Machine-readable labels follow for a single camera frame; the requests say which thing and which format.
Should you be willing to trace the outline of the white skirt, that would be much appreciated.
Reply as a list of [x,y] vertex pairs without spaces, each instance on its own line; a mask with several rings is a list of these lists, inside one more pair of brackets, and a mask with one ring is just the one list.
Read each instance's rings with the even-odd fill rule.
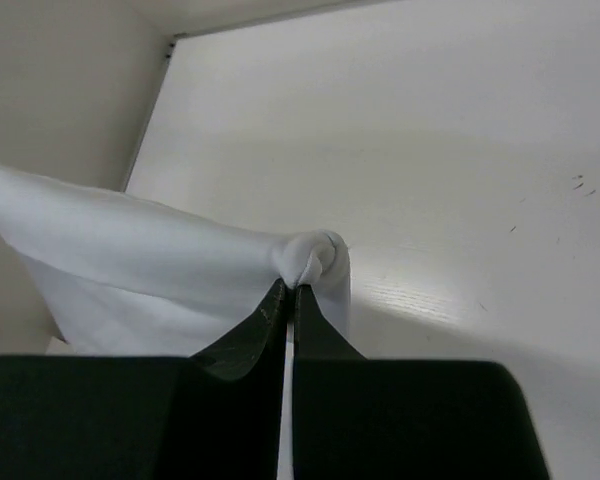
[[347,328],[349,253],[330,231],[228,227],[0,165],[0,236],[82,353],[191,355],[234,327],[277,280],[311,286],[329,320]]

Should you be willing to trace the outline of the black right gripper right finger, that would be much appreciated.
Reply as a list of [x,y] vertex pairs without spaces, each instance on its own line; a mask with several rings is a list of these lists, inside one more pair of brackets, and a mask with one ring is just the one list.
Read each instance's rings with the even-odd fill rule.
[[292,464],[298,479],[545,479],[523,392],[481,360],[361,355],[297,290]]

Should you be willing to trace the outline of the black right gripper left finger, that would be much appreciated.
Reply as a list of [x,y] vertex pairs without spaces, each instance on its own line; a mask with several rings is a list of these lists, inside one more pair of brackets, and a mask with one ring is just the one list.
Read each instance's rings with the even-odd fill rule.
[[286,289],[189,357],[0,356],[0,479],[273,479]]

